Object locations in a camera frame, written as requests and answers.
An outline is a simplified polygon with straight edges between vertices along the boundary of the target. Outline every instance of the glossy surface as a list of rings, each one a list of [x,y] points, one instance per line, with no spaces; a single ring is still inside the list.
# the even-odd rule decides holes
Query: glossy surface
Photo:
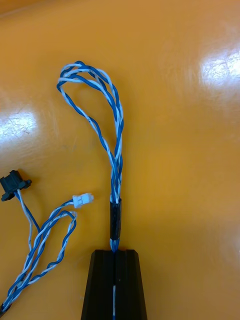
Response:
[[[0,176],[20,168],[38,222],[71,195],[79,211],[64,261],[29,287],[11,319],[79,319],[90,254],[109,248],[110,165],[89,124],[57,92],[83,60],[109,73],[124,110],[120,246],[139,253],[149,320],[240,318],[239,2],[57,1],[0,21]],[[70,94],[114,146],[111,110]],[[56,258],[67,223],[39,264]],[[0,203],[0,300],[23,267],[28,223]]]

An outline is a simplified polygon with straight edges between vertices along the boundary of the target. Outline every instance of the black connector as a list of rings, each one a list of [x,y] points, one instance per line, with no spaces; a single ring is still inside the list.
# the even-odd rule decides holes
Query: black connector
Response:
[[[23,180],[20,173],[16,170],[12,170],[6,177],[0,178],[0,184],[2,185],[5,194],[1,197],[2,201],[11,200],[18,189],[27,189],[30,187],[32,180]]]

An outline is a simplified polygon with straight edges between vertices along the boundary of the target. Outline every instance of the cable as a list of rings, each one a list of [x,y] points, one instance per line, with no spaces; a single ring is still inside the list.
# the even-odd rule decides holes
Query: cable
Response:
[[[87,195],[88,194],[84,194],[82,196],[74,196],[74,197],[78,197],[78,202],[82,203],[82,205],[84,205],[84,204],[89,203],[93,200],[92,196],[88,195],[88,197],[87,197]],[[15,192],[15,196],[20,201],[23,212],[29,221],[29,226],[30,226],[29,237],[28,237],[29,253],[26,257],[26,261],[24,263],[24,266],[23,266],[21,273],[18,275],[14,284],[8,290],[7,298],[0,308],[0,310],[3,313],[6,312],[10,308],[11,304],[20,296],[20,294],[22,293],[22,291],[26,287],[37,282],[41,277],[46,275],[50,270],[54,269],[63,260],[69,237],[77,225],[77,221],[76,221],[77,213],[75,211],[63,210],[64,207],[74,204],[74,201],[72,199],[63,203],[62,205],[57,207],[55,210],[53,210],[53,212],[50,214],[48,220],[45,221],[44,224],[42,225],[42,227],[40,228],[39,225],[37,224],[37,222],[35,221],[33,215],[31,214],[31,212],[29,211],[29,209],[25,205],[23,198],[22,198],[21,191],[19,189],[17,190],[17,192]],[[39,259],[45,249],[46,241],[50,235],[50,232],[51,232],[53,226],[60,219],[62,219],[64,217],[70,217],[71,222],[68,226],[67,234],[62,241],[61,250],[57,256],[56,261],[50,262],[47,265],[45,270],[43,270],[40,274],[33,276],[33,273],[39,263]],[[35,226],[37,228],[38,234],[35,237],[34,242],[33,242],[33,246],[32,246],[31,239],[32,239],[32,232],[33,232],[33,223],[35,224]]]
[[[92,79],[83,77],[83,74],[87,73]],[[114,149],[114,155],[111,153],[109,145],[105,138],[102,136],[100,127],[95,119],[88,116],[83,109],[77,106],[70,96],[64,91],[63,85],[65,83],[78,83],[86,84],[89,87],[100,91],[106,98],[113,111],[114,125],[116,132],[116,145]],[[99,140],[106,150],[110,164],[111,164],[111,194],[110,202],[112,204],[118,204],[121,202],[121,184],[122,184],[122,170],[123,170],[123,157],[122,157],[122,132],[124,128],[124,114],[122,104],[119,99],[119,94],[112,83],[110,77],[101,69],[96,69],[90,65],[86,65],[81,61],[67,64],[61,71],[60,78],[58,79],[57,89],[61,92],[66,103],[74,108],[74,110],[85,117],[92,126],[93,130],[99,137]],[[113,252],[119,247],[119,239],[110,239],[110,246]]]

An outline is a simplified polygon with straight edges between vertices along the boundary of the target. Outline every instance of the wire harness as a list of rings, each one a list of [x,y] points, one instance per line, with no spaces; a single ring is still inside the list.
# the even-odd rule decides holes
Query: wire harness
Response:
[[[7,293],[7,298],[3,302],[1,308],[0,308],[0,317],[3,315],[12,305],[12,303],[20,296],[20,294],[23,292],[23,290],[28,287],[31,284],[34,284],[37,282],[40,278],[45,276],[50,270],[54,269],[64,258],[65,249],[69,241],[69,237],[76,228],[77,225],[77,213],[75,211],[67,211],[64,208],[66,206],[74,205],[74,200],[71,199],[59,207],[57,207],[55,210],[52,211],[47,221],[44,222],[44,224],[39,227],[38,223],[34,219],[33,215],[31,214],[28,207],[25,205],[22,194],[20,189],[18,189],[14,195],[17,197],[17,199],[20,201],[23,212],[29,222],[29,236],[28,236],[28,247],[29,247],[29,253],[26,257],[26,261],[24,263],[23,269],[21,273],[16,278],[14,284],[10,287]],[[89,202],[92,202],[93,196],[86,193],[82,196],[74,196],[78,197],[78,202],[82,204],[87,204]],[[33,273],[39,263],[40,257],[44,252],[46,241],[50,235],[50,232],[55,226],[55,224],[62,218],[70,217],[71,221],[67,229],[66,236],[64,237],[62,241],[61,250],[57,256],[56,261],[50,262],[46,269],[43,270],[40,274],[34,275]],[[32,234],[33,234],[33,225],[35,225],[37,229],[37,236],[35,237],[32,245]]]
[[[102,136],[100,127],[95,119],[85,113],[85,111],[77,106],[70,96],[64,91],[63,85],[65,83],[85,84],[95,90],[100,91],[106,98],[108,104],[113,111],[114,125],[116,132],[116,145],[114,155],[110,151],[109,145]],[[106,150],[110,164],[111,164],[111,194],[110,205],[119,204],[121,202],[121,184],[122,184],[122,133],[124,128],[124,114],[122,104],[119,99],[119,93],[112,83],[110,77],[101,69],[96,69],[90,65],[86,65],[81,61],[67,64],[61,71],[58,79],[57,89],[61,92],[66,103],[74,108],[74,110],[81,116],[85,117],[92,126],[93,130],[99,137],[99,140]],[[110,239],[110,246],[113,252],[119,247],[120,239]]]

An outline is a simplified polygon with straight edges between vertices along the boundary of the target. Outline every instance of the orange table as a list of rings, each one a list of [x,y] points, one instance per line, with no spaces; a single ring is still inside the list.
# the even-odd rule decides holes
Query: orange table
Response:
[[[95,196],[63,262],[3,319],[80,319],[91,252],[109,248],[111,167],[56,89],[75,60],[105,70],[123,105],[120,247],[139,253],[148,319],[240,318],[239,34],[237,0],[60,0],[2,13],[0,176],[20,168],[32,179],[23,197],[40,224],[73,194]],[[67,90],[113,148],[105,99]],[[38,272],[67,226],[52,231]],[[23,267],[28,232],[18,201],[0,203],[0,301]]]

